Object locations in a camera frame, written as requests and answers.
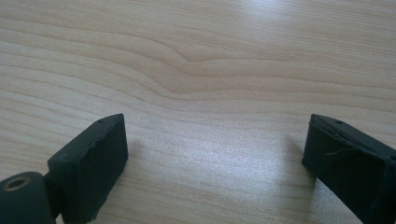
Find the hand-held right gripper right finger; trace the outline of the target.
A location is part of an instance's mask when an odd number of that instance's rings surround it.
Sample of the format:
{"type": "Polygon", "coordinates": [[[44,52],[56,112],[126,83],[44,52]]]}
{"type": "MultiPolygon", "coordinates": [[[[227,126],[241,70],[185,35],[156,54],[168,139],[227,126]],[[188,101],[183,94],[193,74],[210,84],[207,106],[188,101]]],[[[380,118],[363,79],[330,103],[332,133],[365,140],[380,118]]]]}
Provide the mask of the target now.
{"type": "Polygon", "coordinates": [[[363,224],[396,224],[396,149],[341,120],[313,114],[302,164],[363,224]]]}

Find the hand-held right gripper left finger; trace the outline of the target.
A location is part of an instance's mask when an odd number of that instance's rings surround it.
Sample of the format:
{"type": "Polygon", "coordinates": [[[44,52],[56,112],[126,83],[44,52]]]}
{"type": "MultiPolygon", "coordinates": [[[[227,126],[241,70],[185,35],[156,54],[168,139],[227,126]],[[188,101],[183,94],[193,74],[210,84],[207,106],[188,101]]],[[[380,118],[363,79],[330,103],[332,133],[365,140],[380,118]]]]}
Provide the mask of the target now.
{"type": "Polygon", "coordinates": [[[127,160],[124,116],[94,122],[48,160],[51,213],[66,224],[96,219],[127,160]]]}

